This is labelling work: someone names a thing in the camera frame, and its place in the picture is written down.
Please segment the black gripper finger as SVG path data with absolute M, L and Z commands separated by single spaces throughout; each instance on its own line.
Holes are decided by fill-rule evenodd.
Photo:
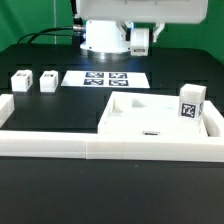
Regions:
M 155 26 L 153 27 L 153 42 L 154 43 L 157 42 L 157 39 L 164 28 L 165 28 L 164 23 L 156 23 Z
M 133 22 L 125 22 L 126 41 L 130 41 L 131 30 L 133 29 Z

